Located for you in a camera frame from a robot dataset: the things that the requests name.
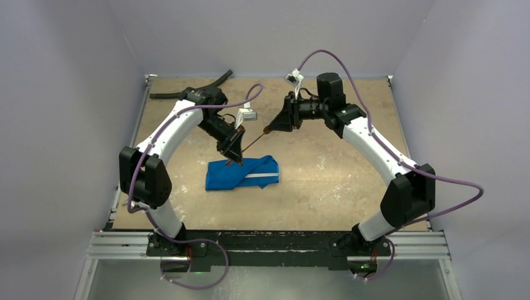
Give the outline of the blue cloth napkin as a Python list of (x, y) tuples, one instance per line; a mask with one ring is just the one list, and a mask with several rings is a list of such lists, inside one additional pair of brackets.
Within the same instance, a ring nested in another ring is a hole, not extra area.
[(243, 187), (263, 189), (279, 182), (279, 164), (272, 156), (244, 158), (242, 166), (227, 163), (228, 160), (221, 160), (207, 164), (206, 191), (230, 191)]

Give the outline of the brown plastic utensil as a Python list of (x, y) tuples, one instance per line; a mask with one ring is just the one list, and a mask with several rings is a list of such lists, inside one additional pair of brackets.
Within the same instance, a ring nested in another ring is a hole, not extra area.
[(247, 151), (250, 147), (252, 147), (254, 144), (256, 144), (263, 136), (269, 134), (271, 130), (266, 126), (263, 130), (261, 135), (259, 135), (254, 141), (252, 141), (250, 144), (248, 144), (243, 150), (242, 153)]

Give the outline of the white plastic utensil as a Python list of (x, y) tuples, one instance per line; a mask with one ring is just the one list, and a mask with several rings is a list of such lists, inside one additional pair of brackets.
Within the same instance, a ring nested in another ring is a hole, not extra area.
[(251, 179), (251, 178), (271, 178), (271, 177), (279, 177), (279, 173), (253, 173), (248, 174), (244, 178), (245, 179)]

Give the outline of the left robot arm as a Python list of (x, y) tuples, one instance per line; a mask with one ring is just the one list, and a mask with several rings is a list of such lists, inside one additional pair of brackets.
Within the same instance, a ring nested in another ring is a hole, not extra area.
[(172, 256), (186, 249), (185, 226), (176, 217), (169, 196), (173, 188), (166, 166), (179, 145), (194, 128), (201, 128), (216, 140), (216, 150), (226, 159), (243, 164), (242, 138), (245, 130), (228, 123), (219, 114), (229, 107), (218, 87), (188, 87), (172, 111), (143, 142), (125, 146), (119, 153), (119, 184), (126, 193), (127, 211), (144, 212), (158, 234), (162, 248)]

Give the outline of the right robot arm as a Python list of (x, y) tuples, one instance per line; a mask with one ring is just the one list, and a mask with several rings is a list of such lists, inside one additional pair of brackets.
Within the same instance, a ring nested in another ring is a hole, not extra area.
[(416, 164), (380, 136), (368, 114), (347, 103), (338, 74), (320, 74), (316, 79), (317, 94), (310, 94), (307, 99), (300, 96), (304, 78), (297, 69), (284, 79), (294, 90), (284, 98), (282, 109), (264, 132), (291, 132), (299, 129), (304, 120), (322, 119), (328, 129), (359, 150), (386, 183), (380, 209), (353, 226), (339, 243), (351, 245), (358, 254), (366, 254), (381, 237), (434, 209), (434, 169), (428, 164)]

